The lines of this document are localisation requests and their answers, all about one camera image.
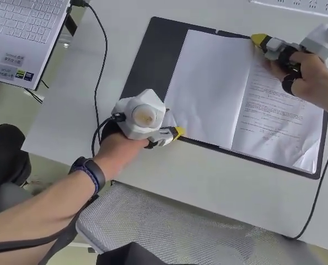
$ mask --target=floor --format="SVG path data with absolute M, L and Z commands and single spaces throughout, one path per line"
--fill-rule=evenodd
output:
M 83 15 L 83 10 L 74 8 L 72 17 L 79 23 Z M 46 69 L 43 80 L 46 84 L 51 84 L 55 74 L 58 71 L 58 66 L 67 51 L 62 44 L 56 46 L 55 52 L 52 55 L 50 63 Z M 47 97 L 48 89 L 44 85 L 40 85 L 35 94 L 43 99 Z M 21 129 L 26 135 L 38 113 L 41 104 L 32 98 L 27 92 L 21 88 L 12 87 L 6 84 L 0 84 L 0 124 L 14 124 Z M 56 180 L 65 176 L 69 170 L 68 166 L 47 160 L 45 158 L 30 155 L 32 172 L 28 179 L 30 185 L 27 187 L 33 193 L 38 193 L 47 186 L 51 185 Z M 77 238 L 78 243 L 84 243 L 81 238 Z M 328 250 L 311 246 L 313 251 L 317 253 L 325 265 L 328 265 Z M 67 247 L 61 251 L 50 264 L 94 264 L 95 255 L 89 254 L 85 248 L 81 251 L 79 248 Z

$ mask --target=hand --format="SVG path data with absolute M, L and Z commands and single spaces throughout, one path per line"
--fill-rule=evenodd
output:
M 141 149 L 148 146 L 148 140 L 130 140 L 123 134 L 112 134 L 100 146 L 94 157 L 95 163 L 103 170 L 106 180 L 114 179 L 130 163 Z
M 313 102 L 315 89 L 321 89 L 323 80 L 328 79 L 328 69 L 320 58 L 314 54 L 295 52 L 290 60 L 301 63 L 302 79 L 297 79 L 291 87 L 292 93 L 302 99 Z M 283 81 L 287 73 L 283 72 L 276 62 L 267 62 L 269 70 L 280 81 Z

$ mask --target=cable connector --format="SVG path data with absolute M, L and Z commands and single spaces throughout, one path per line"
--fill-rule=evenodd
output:
M 88 2 L 85 0 L 71 0 L 71 5 L 75 7 L 87 7 L 89 6 Z
M 117 123 L 121 123 L 126 120 L 126 115 L 122 113 L 115 113 L 111 116 L 111 119 Z

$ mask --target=laptop keyboard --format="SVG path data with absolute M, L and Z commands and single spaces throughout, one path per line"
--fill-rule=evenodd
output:
M 0 33 L 47 43 L 64 0 L 0 0 Z

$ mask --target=yellow tip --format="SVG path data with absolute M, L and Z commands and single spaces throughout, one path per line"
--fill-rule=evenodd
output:
M 175 127 L 175 129 L 178 135 L 175 137 L 174 140 L 177 140 L 180 136 L 183 136 L 186 133 L 186 130 L 182 127 Z
M 261 43 L 266 37 L 268 37 L 267 34 L 254 34 L 251 36 L 251 40 L 253 41 L 254 45 L 261 48 Z

